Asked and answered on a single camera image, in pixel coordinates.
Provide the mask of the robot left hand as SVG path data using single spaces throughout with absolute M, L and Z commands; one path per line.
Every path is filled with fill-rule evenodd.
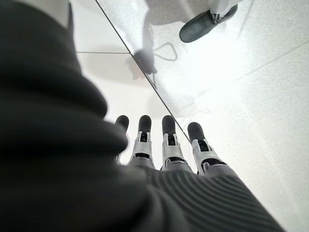
M 82 74 L 68 0 L 0 3 L 0 229 L 3 232 L 280 232 L 224 162 L 163 170 L 126 149 Z

